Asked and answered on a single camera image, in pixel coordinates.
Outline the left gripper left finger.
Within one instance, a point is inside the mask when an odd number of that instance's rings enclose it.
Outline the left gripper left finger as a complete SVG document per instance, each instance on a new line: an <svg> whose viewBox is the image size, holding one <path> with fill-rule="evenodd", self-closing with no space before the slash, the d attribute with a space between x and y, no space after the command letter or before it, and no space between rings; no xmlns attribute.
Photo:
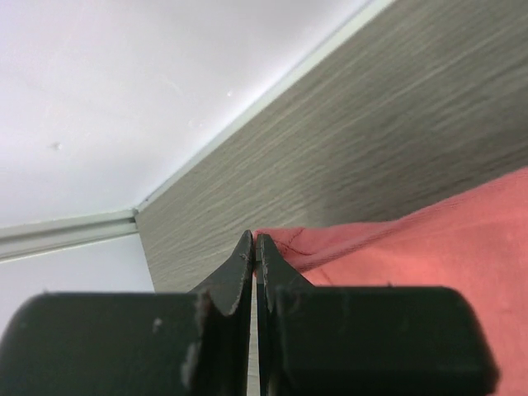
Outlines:
<svg viewBox="0 0 528 396"><path fill-rule="evenodd" d="M4 395L244 395L250 232L186 293L46 293L1 340Z"/></svg>

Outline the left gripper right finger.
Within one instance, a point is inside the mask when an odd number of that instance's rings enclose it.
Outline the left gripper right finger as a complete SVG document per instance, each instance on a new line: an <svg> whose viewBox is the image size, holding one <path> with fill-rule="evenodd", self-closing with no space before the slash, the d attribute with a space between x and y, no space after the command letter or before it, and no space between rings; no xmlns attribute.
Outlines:
<svg viewBox="0 0 528 396"><path fill-rule="evenodd" d="M256 241L263 395L489 395L500 371L482 326L441 286L312 285Z"/></svg>

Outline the salmon pink t shirt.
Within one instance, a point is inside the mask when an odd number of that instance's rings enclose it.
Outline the salmon pink t shirt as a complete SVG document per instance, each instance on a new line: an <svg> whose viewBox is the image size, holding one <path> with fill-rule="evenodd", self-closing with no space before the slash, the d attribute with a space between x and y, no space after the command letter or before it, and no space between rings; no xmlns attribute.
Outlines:
<svg viewBox="0 0 528 396"><path fill-rule="evenodd" d="M501 371L527 392L527 171L394 221L266 229L314 285L445 285L474 307Z"/></svg>

